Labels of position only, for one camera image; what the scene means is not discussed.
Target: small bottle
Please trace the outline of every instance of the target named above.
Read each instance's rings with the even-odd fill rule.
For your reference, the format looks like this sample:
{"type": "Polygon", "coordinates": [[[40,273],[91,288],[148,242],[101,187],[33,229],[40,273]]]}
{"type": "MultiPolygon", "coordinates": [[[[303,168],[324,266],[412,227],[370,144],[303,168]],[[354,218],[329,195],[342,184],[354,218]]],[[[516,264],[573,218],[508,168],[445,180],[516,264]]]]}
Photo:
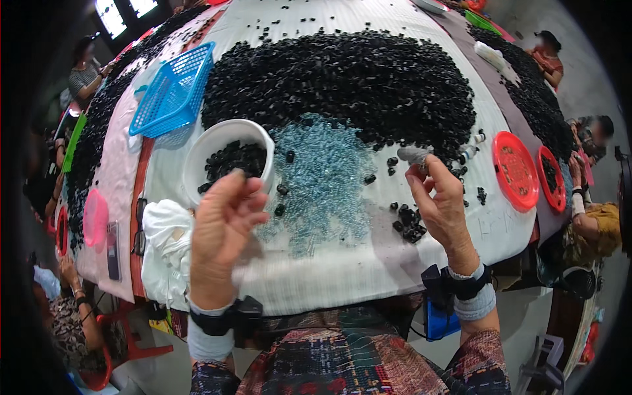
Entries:
{"type": "Polygon", "coordinates": [[[474,136],[474,142],[476,142],[476,144],[481,144],[482,142],[485,141],[485,139],[486,137],[484,133],[479,133],[474,136]]]}
{"type": "Polygon", "coordinates": [[[473,145],[462,145],[460,146],[461,156],[459,156],[459,163],[464,165],[465,162],[472,159],[474,155],[479,151],[478,147],[474,147],[473,145]]]}

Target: blue plastic basket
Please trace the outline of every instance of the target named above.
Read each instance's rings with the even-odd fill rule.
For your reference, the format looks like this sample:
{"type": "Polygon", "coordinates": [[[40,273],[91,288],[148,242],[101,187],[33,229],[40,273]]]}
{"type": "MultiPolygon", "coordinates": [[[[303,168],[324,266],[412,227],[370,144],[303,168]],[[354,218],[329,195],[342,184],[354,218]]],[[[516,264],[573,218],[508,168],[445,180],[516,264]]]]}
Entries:
{"type": "Polygon", "coordinates": [[[130,136],[156,138],[195,122],[209,73],[213,68],[209,42],[163,64],[138,105],[130,136]]]}

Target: pile of blue beads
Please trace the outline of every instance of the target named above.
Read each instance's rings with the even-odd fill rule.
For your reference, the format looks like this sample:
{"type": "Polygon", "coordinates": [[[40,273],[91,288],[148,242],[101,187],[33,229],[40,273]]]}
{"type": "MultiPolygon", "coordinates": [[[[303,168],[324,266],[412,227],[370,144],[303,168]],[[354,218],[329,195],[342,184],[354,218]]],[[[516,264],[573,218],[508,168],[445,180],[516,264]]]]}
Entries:
{"type": "Polygon", "coordinates": [[[266,210],[272,218],[257,228],[260,241],[269,242],[284,230],[293,258],[313,256],[314,248],[339,240],[346,246],[364,238],[370,220],[362,197],[364,178],[377,171],[373,150],[356,137],[357,128],[345,120],[307,113],[301,121],[270,131],[276,141],[276,180],[286,195],[270,192],[266,210]],[[288,163],[286,154],[294,152],[288,163]],[[285,206],[281,216],[273,212],[285,206]]]}
{"type": "Polygon", "coordinates": [[[571,171],[562,159],[558,159],[557,163],[559,163],[559,169],[562,173],[562,178],[564,178],[564,189],[566,189],[566,208],[570,209],[571,197],[573,194],[573,179],[571,178],[571,171]]]}

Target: gray wrist sleeve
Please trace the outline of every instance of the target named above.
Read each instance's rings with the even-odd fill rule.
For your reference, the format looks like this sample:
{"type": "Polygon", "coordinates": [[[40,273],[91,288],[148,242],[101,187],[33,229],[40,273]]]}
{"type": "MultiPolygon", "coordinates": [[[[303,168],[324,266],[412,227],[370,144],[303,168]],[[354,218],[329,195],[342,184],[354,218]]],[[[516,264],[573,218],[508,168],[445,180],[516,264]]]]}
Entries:
{"type": "MultiPolygon", "coordinates": [[[[213,317],[222,315],[232,304],[231,302],[228,306],[218,308],[217,310],[202,310],[197,307],[194,302],[189,301],[192,312],[213,317]]],[[[188,323],[186,342],[189,345],[189,355],[191,355],[193,359],[204,362],[223,361],[231,354],[235,344],[232,329],[229,329],[223,336],[210,336],[204,333],[202,328],[193,322],[191,316],[189,316],[188,323]]]]}
{"type": "MultiPolygon", "coordinates": [[[[451,268],[448,268],[448,271],[450,276],[457,281],[470,278],[478,280],[485,272],[485,266],[483,266],[483,263],[480,262],[477,269],[474,270],[474,273],[472,273],[471,276],[462,276],[461,274],[453,272],[451,268]]],[[[458,319],[464,321],[480,320],[489,314],[495,306],[496,292],[494,292],[494,287],[492,287],[491,284],[485,284],[478,294],[470,300],[459,300],[458,298],[454,298],[454,312],[456,313],[458,319]]]]}

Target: eyeglasses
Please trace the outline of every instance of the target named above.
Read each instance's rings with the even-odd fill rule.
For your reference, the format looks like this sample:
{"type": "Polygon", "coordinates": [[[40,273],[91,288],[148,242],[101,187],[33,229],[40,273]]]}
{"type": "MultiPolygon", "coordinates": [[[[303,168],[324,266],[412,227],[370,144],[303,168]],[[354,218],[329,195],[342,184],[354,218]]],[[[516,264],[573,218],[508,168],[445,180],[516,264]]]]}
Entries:
{"type": "Polygon", "coordinates": [[[143,231],[143,213],[147,207],[147,199],[139,198],[136,201],[136,222],[138,227],[134,234],[134,246],[131,249],[131,253],[142,257],[145,255],[145,231],[143,231]]]}

